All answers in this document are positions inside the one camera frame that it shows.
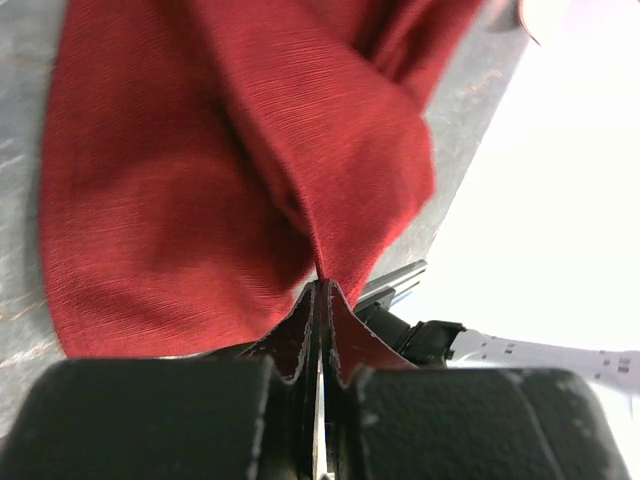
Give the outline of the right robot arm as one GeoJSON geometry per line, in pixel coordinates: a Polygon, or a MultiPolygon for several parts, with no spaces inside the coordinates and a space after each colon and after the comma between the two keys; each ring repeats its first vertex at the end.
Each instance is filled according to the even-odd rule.
{"type": "Polygon", "coordinates": [[[386,304],[373,300],[357,305],[355,314],[393,351],[417,366],[564,369],[618,392],[639,394],[637,351],[594,351],[508,340],[448,321],[411,326],[386,304]]]}

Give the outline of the dark red cloth napkin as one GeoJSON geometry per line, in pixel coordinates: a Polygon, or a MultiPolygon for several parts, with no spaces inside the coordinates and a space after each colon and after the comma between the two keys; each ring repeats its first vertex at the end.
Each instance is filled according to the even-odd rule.
{"type": "Polygon", "coordinates": [[[423,112],[477,1],[72,1],[43,137],[70,357],[255,340],[311,272],[355,301],[435,187],[423,112]]]}

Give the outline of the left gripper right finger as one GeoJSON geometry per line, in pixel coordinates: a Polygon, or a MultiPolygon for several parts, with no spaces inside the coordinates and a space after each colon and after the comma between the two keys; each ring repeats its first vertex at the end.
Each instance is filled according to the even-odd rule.
{"type": "Polygon", "coordinates": [[[548,368],[419,368],[351,311],[323,307],[327,445],[339,479],[626,479],[595,393],[548,368]]]}

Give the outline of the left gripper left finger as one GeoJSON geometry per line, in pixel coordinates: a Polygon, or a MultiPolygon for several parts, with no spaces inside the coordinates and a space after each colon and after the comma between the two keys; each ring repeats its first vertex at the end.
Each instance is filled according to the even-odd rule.
{"type": "Polygon", "coordinates": [[[31,388],[5,479],[309,479],[314,303],[237,356],[67,360],[31,388]]]}

